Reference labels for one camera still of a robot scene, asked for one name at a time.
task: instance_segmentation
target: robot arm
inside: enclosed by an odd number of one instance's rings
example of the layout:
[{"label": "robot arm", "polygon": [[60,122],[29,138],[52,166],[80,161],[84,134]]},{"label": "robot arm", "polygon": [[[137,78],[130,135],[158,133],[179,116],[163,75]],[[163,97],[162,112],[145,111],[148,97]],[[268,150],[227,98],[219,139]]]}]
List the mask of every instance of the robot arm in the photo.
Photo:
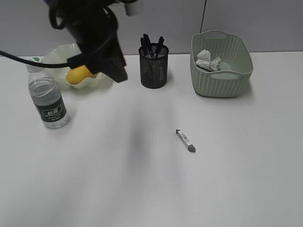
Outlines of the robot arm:
[{"label": "robot arm", "polygon": [[[129,16],[140,13],[142,0],[121,0]],[[109,5],[117,0],[45,0],[54,29],[67,28],[82,54],[69,58],[73,69],[85,64],[92,73],[103,72],[119,83],[127,79],[118,38],[118,22]]]}]

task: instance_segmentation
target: black mesh pen cup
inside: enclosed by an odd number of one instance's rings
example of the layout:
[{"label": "black mesh pen cup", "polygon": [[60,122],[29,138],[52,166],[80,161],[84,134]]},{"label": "black mesh pen cup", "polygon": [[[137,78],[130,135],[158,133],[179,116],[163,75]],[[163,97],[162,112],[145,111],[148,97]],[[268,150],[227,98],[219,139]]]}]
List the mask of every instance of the black mesh pen cup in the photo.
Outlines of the black mesh pen cup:
[{"label": "black mesh pen cup", "polygon": [[[152,43],[153,53],[156,52],[157,44]],[[163,87],[167,81],[167,69],[169,60],[169,49],[162,45],[159,54],[144,55],[143,48],[139,49],[141,84],[144,87],[157,89]]]}]

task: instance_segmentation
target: basket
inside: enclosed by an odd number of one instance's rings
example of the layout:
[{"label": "basket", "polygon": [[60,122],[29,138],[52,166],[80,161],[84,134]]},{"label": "basket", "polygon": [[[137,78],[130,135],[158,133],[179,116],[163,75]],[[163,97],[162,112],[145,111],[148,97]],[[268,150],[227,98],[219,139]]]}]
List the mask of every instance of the basket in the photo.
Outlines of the basket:
[{"label": "basket", "polygon": [[[211,60],[221,58],[219,70],[209,72],[198,66],[197,55],[211,53]],[[201,96],[231,98],[247,85],[253,72],[252,60],[243,40],[220,30],[197,34],[192,39],[190,70],[194,90]]]}]

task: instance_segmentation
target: yellow lemon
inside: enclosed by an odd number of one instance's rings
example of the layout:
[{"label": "yellow lemon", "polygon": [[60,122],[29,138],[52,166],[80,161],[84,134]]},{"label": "yellow lemon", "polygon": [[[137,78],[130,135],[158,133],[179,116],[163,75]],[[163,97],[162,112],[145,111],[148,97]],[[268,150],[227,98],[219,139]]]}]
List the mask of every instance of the yellow lemon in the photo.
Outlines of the yellow lemon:
[{"label": "yellow lemon", "polygon": [[88,68],[86,68],[85,65],[82,65],[71,70],[66,77],[66,81],[75,85],[81,83],[85,78],[91,77],[92,75],[93,74],[88,70]]}]

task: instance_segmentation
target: green bottle label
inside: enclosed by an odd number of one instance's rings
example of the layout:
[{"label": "green bottle label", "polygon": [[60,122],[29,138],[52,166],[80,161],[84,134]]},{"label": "green bottle label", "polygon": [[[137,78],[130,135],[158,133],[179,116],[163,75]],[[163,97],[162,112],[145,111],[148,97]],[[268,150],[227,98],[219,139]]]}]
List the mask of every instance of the green bottle label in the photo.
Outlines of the green bottle label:
[{"label": "green bottle label", "polygon": [[35,105],[42,121],[44,122],[56,122],[62,119],[66,115],[66,109],[62,96],[57,102],[51,105]]}]

